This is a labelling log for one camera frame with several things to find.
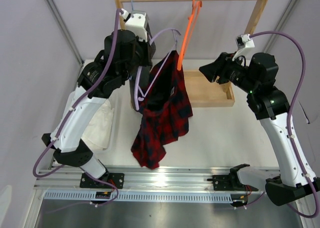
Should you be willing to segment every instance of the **gray wall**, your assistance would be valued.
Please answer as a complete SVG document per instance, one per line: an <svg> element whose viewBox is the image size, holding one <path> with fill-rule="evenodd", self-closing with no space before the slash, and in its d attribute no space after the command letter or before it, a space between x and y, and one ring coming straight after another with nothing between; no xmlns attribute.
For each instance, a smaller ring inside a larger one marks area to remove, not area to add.
<svg viewBox="0 0 320 228"><path fill-rule="evenodd" d="M269 0L256 31L273 30L290 0ZM103 41L114 27L114 0L55 0L61 15L84 59L92 59L103 48ZM222 51L233 52L235 37L245 31L255 1L204 1L195 26L186 59L215 59ZM140 2L135 10L146 11L153 35L164 28L178 29L182 35L191 14L191 1ZM131 4L124 8L131 11ZM268 37L256 41L261 50ZM156 41L156 59L162 59L173 44L172 34Z"/></svg>
<svg viewBox="0 0 320 228"><path fill-rule="evenodd" d="M41 136L58 124L79 65L44 0L0 0L0 10L0 191L12 186L2 227L18 228L45 148Z"/></svg>
<svg viewBox="0 0 320 228"><path fill-rule="evenodd" d="M320 0L300 0L283 31L295 37L306 57L306 74L293 113L293 121L301 146L313 170L320 176ZM270 51L279 65L277 83L279 89L292 99L301 74L301 58L291 41L279 37ZM314 200L308 197L310 210L314 212ZM320 227L320 217L316 220Z"/></svg>

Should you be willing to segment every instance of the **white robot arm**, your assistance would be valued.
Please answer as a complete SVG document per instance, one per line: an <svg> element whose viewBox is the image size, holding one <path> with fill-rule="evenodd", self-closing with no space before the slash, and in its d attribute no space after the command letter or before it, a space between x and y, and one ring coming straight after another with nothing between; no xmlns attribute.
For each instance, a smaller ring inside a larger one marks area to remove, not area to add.
<svg viewBox="0 0 320 228"><path fill-rule="evenodd" d="M99 52L94 62L83 69L75 91L69 95L63 117L57 128L51 134L42 136L47 146L54 141L53 156L58 163L80 167L95 179L108 175L108 170L94 156L81 137L93 115L109 98L112 91L124 85L125 81L137 71L138 66L151 66L151 58L155 52L155 47L149 44L147 14L144 11L133 11L129 14L122 9L121 16L125 19L126 30L117 31L114 56L101 83L94 91L84 96L76 107L73 107L103 72L111 53L113 34L105 38L104 50ZM69 111L72 113L64 122Z"/></svg>
<svg viewBox="0 0 320 228"><path fill-rule="evenodd" d="M240 186L250 185L266 191L270 200L277 206L312 193L306 176L318 191L320 179L309 166L302 151L292 124L292 117L290 117L292 125L287 127L290 105L286 95L274 86L278 72L274 56L256 53L252 56L249 66L243 66L243 60L239 58L251 51L255 45L249 34L238 36L236 43L237 52L223 52L213 63L202 66L199 70L209 82L225 84L230 81L248 94L248 106L271 141L280 173L261 171L242 164L230 169L230 174ZM300 166L290 139L295 141L303 167Z"/></svg>

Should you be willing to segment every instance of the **wooden base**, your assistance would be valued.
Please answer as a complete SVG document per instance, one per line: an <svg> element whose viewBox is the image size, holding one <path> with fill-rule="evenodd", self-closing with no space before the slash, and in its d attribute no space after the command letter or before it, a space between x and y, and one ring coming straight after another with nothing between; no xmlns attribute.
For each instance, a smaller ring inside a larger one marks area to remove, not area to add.
<svg viewBox="0 0 320 228"><path fill-rule="evenodd" d="M184 82L193 108L232 107L235 103L231 86L224 92L222 85L208 82L198 70L185 70Z"/></svg>

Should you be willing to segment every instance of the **plaid fabric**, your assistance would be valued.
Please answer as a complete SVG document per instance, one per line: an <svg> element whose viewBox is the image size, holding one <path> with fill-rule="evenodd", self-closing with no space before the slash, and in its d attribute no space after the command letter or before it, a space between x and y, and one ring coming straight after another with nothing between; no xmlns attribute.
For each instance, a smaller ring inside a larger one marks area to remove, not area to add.
<svg viewBox="0 0 320 228"><path fill-rule="evenodd" d="M140 166L159 167L166 155L163 145L175 142L189 131L188 118L193 116L185 87L183 70L177 70L179 55L171 51L147 97L140 104L140 130L131 148ZM150 72L149 84L164 59Z"/></svg>

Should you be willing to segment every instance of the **white table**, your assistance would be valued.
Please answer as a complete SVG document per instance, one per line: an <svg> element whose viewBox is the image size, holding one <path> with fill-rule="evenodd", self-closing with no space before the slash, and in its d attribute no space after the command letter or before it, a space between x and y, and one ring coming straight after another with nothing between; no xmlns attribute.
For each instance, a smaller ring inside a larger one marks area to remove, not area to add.
<svg viewBox="0 0 320 228"><path fill-rule="evenodd" d="M210 62L212 60L185 60L183 65L189 70ZM189 132L164 146L166 156L160 166L233 167L247 163L253 167L278 167L269 138L247 105L247 94L236 86L233 86L233 92L233 107L193 109ZM128 82L119 89L119 99L112 147L97 157L105 165L138 166L131 146L142 115L131 108Z"/></svg>

